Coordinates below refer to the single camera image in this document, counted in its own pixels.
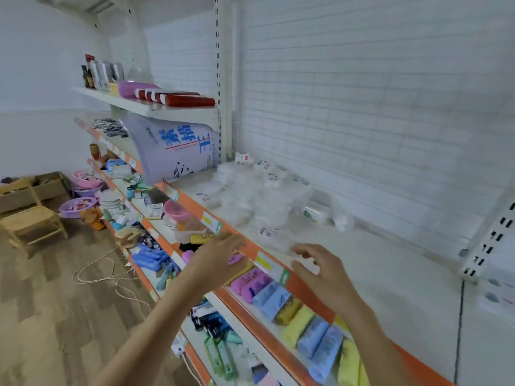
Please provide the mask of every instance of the chair backrest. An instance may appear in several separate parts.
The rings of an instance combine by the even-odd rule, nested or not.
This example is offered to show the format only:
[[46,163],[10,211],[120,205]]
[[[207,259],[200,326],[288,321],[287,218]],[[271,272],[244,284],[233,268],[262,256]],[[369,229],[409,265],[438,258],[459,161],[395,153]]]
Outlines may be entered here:
[[12,182],[11,184],[0,186],[0,195],[5,194],[6,192],[17,191],[22,188],[28,188],[36,204],[41,206],[41,201],[39,200],[38,195],[35,193],[34,188],[32,187],[32,182],[27,177],[23,177],[17,181]]

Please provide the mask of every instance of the purple package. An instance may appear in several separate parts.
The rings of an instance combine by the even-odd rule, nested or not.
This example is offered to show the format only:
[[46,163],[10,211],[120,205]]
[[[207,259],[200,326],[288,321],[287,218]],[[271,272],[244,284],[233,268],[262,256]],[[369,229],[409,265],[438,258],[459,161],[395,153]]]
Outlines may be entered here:
[[240,295],[241,289],[245,287],[248,282],[250,282],[253,279],[256,279],[258,276],[261,276],[263,274],[264,272],[261,271],[259,268],[251,269],[249,272],[244,273],[242,276],[240,276],[238,279],[231,283],[232,291]]
[[185,262],[186,264],[188,264],[188,263],[190,262],[190,260],[192,259],[192,257],[193,257],[193,255],[194,255],[194,254],[195,254],[195,252],[193,252],[193,251],[185,251],[185,252],[182,254],[181,258],[184,260],[184,262]]
[[270,283],[272,283],[272,278],[263,273],[263,275],[251,280],[241,289],[241,298],[249,305],[252,305],[252,298]]
[[235,262],[237,262],[239,259],[241,259],[243,257],[243,255],[241,253],[238,253],[237,255],[234,255],[232,256],[230,259],[229,259],[229,265],[231,264],[234,264]]

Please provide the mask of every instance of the blue roll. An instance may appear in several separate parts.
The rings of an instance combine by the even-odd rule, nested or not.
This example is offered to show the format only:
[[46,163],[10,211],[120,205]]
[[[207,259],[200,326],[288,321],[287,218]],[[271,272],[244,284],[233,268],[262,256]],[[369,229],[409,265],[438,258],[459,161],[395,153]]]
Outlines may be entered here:
[[335,326],[331,326],[327,332],[325,332],[308,369],[311,377],[315,381],[325,383],[331,372],[336,354],[338,354],[343,339],[344,334]]
[[322,341],[325,332],[329,329],[329,323],[319,315],[316,315],[306,331],[297,342],[297,349],[308,359],[311,359]]
[[292,293],[288,292],[280,285],[270,298],[267,299],[264,305],[261,306],[261,313],[263,313],[269,321],[272,321],[291,296]]
[[280,285],[276,281],[267,285],[264,289],[258,292],[254,298],[252,298],[253,305],[261,309],[268,298],[270,298],[279,287]]

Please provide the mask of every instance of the grid panel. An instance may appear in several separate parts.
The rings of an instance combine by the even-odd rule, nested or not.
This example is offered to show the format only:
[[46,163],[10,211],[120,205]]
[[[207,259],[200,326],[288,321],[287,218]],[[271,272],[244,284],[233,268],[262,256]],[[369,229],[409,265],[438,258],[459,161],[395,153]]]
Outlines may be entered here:
[[515,168],[515,0],[245,0],[239,149],[457,257]]
[[216,97],[213,0],[141,0],[156,84]]

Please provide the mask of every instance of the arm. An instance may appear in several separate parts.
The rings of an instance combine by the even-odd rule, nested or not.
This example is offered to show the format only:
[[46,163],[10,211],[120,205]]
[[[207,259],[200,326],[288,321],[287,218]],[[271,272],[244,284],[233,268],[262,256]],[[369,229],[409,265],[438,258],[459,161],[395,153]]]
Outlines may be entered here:
[[292,250],[312,257],[320,267],[318,275],[293,261],[293,270],[317,297],[338,314],[351,331],[371,386],[414,386],[399,353],[383,332],[376,315],[361,299],[341,260],[323,246],[297,244]]
[[200,247],[184,270],[166,288],[148,318],[102,370],[95,386],[151,385],[190,308],[202,296],[241,271],[243,258],[228,265],[240,236],[224,233]]

